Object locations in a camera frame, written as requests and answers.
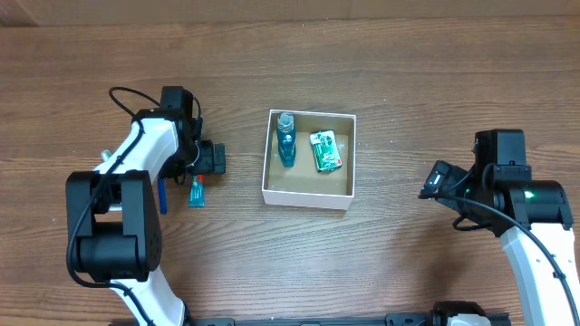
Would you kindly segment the Colgate toothpaste tube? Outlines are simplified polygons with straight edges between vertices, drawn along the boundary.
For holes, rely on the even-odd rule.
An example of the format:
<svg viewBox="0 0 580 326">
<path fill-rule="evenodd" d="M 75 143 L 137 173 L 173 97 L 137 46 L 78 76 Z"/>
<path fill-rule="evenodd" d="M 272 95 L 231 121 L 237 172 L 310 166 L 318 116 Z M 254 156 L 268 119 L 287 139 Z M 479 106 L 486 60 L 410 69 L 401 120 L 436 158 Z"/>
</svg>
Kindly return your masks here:
<svg viewBox="0 0 580 326">
<path fill-rule="evenodd" d="M 204 205 L 205 199 L 204 199 L 203 176 L 196 175 L 192 177 L 188 206 L 203 207 Z"/>
</svg>

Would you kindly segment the blue disposable razor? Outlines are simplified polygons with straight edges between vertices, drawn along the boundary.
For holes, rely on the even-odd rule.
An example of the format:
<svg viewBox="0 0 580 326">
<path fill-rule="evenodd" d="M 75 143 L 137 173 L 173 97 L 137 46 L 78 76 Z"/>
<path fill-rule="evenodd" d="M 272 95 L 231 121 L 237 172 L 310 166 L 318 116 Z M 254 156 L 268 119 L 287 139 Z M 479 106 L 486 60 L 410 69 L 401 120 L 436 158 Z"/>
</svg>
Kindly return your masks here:
<svg viewBox="0 0 580 326">
<path fill-rule="evenodd" d="M 157 180 L 158 185 L 158 195 L 159 195 L 159 213 L 161 215 L 166 215 L 168 213 L 167 208 L 167 195 L 166 195 L 166 188 L 165 188 L 165 179 L 159 177 Z"/>
</svg>

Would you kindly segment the teal Listerine mouthwash bottle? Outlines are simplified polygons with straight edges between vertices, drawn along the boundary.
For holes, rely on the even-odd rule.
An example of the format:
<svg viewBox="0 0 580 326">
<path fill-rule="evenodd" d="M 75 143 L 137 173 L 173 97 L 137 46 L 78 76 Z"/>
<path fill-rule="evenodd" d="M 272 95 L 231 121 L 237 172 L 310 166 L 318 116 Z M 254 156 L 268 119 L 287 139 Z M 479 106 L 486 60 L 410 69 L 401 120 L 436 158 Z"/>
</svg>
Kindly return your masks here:
<svg viewBox="0 0 580 326">
<path fill-rule="evenodd" d="M 283 112 L 279 115 L 276 123 L 278 155 L 285 168 L 295 165 L 295 119 L 290 112 Z"/>
</svg>

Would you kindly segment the green Dettol soap bar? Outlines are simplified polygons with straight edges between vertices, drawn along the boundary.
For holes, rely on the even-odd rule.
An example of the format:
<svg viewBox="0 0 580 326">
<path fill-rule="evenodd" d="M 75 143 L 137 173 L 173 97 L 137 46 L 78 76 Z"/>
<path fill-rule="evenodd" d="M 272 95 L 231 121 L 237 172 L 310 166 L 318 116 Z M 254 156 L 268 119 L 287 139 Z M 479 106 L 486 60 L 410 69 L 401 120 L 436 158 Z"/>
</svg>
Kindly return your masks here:
<svg viewBox="0 0 580 326">
<path fill-rule="evenodd" d="M 333 130 L 312 133 L 309 140 L 314 153 L 314 163 L 320 173 L 333 172 L 342 167 L 343 162 L 336 144 Z"/>
</svg>

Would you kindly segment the green toothbrush with cap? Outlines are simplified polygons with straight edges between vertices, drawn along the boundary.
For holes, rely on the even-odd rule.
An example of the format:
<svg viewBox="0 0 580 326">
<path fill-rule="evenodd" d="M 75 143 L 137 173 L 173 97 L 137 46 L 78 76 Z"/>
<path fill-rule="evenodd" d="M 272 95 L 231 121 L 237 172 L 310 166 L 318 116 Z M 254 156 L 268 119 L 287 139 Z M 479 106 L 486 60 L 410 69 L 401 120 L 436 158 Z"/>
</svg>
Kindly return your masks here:
<svg viewBox="0 0 580 326">
<path fill-rule="evenodd" d="M 106 162 L 111 157 L 111 152 L 108 149 L 104 149 L 101 152 L 101 159 L 103 162 Z"/>
</svg>

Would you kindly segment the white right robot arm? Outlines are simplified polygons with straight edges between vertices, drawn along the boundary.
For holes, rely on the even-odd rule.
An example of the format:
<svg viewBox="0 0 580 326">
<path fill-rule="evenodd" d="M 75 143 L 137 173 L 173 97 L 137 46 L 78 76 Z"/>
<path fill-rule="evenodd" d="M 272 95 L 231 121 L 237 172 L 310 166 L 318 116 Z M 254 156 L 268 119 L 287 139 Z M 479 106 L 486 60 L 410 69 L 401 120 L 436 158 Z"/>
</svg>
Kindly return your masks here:
<svg viewBox="0 0 580 326">
<path fill-rule="evenodd" d="M 439 160 L 419 197 L 457 212 L 456 230 L 488 230 L 500 239 L 526 324 L 578 324 L 574 219 L 559 183 L 534 180 L 530 166 L 513 162 L 477 171 Z"/>
</svg>

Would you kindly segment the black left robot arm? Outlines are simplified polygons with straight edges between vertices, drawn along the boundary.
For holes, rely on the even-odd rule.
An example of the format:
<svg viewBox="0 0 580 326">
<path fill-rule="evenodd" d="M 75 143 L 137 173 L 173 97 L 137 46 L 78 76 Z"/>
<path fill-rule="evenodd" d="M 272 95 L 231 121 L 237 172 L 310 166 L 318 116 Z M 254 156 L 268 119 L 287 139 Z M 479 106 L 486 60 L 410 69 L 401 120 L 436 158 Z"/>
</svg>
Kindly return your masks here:
<svg viewBox="0 0 580 326">
<path fill-rule="evenodd" d="M 152 184 L 225 173 L 225 146 L 199 139 L 200 122 L 186 110 L 140 110 L 110 158 L 66 180 L 69 275 L 83 287 L 116 292 L 139 325 L 192 323 L 160 268 L 159 200 Z"/>
</svg>

